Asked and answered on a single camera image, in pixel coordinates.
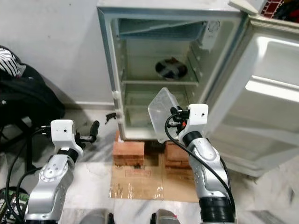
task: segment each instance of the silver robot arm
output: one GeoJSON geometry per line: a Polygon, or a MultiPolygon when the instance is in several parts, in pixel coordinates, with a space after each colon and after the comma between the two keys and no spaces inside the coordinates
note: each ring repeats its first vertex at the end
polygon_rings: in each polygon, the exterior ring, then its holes
{"type": "MultiPolygon", "coordinates": [[[[208,106],[206,104],[189,105],[187,111],[176,111],[177,118],[182,113],[185,113],[187,118],[184,119],[184,126],[178,128],[179,142],[207,164],[229,188],[228,175],[221,163],[218,151],[211,145],[208,139],[202,137],[202,131],[207,123],[208,106]]],[[[178,124],[179,122],[170,122],[170,126],[176,126],[176,123],[178,124]]],[[[236,223],[235,205],[232,204],[232,198],[229,197],[228,191],[223,184],[194,157],[189,156],[189,164],[194,173],[196,192],[201,207],[202,223],[236,223]]]]}
{"type": "Polygon", "coordinates": [[[56,155],[42,168],[39,181],[28,201],[25,222],[54,224],[59,221],[65,194],[72,183],[75,162],[83,150],[75,142],[72,120],[51,122],[51,136],[56,155]]]}

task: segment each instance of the cardboard sheet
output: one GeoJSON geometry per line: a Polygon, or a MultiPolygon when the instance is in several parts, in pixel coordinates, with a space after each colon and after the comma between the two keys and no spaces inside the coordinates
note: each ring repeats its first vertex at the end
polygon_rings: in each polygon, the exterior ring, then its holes
{"type": "Polygon", "coordinates": [[[192,170],[165,168],[161,152],[146,153],[142,167],[114,165],[109,196],[198,202],[192,170]]]}

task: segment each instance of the white wall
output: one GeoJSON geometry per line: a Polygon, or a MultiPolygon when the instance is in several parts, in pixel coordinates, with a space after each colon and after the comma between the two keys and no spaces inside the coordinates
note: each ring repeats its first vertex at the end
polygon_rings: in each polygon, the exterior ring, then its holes
{"type": "Polygon", "coordinates": [[[0,45],[65,103],[112,104],[97,0],[0,0],[0,45]]]}

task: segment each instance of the wall baseboard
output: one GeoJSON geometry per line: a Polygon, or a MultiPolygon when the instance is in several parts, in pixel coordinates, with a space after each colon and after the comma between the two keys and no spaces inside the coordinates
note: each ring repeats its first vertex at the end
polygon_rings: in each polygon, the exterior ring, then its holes
{"type": "Polygon", "coordinates": [[[73,110],[108,110],[114,111],[114,103],[109,102],[84,102],[76,101],[72,103],[64,103],[66,109],[73,110]]]}

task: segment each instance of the striped cloth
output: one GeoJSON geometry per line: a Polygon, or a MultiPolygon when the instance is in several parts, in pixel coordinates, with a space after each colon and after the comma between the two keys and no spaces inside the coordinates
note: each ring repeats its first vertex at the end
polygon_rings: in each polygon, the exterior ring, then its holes
{"type": "Polygon", "coordinates": [[[19,78],[21,72],[18,67],[15,56],[9,50],[0,48],[0,69],[14,78],[19,78]]]}

